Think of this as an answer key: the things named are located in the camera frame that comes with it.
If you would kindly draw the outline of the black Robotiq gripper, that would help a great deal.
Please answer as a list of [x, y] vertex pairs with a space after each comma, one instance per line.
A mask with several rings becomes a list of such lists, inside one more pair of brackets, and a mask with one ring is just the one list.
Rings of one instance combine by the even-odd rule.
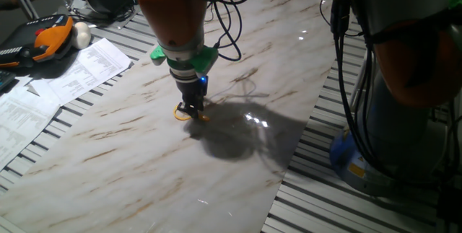
[[202, 76], [194, 81], [176, 82], [182, 94], [182, 102], [176, 106], [176, 111], [193, 119], [202, 119], [204, 97], [208, 90], [208, 76]]

